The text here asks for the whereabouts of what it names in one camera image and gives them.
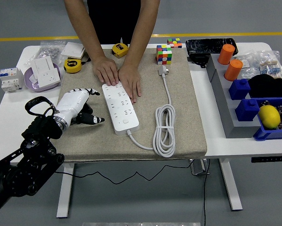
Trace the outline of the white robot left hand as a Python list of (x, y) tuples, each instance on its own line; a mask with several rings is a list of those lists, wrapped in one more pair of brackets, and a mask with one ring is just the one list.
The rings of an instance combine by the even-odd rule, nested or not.
[(73, 124), (96, 125), (105, 121), (93, 115), (93, 109), (87, 104), (90, 95), (99, 96), (95, 89), (72, 89), (66, 92), (57, 104), (54, 120), (63, 130)]

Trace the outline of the person's left hand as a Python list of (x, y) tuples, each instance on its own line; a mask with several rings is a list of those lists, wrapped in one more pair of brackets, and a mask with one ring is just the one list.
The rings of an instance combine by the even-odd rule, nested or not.
[(124, 63), (118, 70), (118, 76), (127, 92), (132, 104), (137, 102), (137, 98), (141, 97), (141, 78), (137, 66)]

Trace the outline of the person's right hand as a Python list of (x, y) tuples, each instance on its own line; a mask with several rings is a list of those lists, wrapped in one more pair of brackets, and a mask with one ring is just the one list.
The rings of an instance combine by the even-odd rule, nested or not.
[(91, 59), (93, 63), (93, 73), (101, 83), (108, 86), (115, 86), (119, 82), (118, 70), (115, 62), (105, 56)]

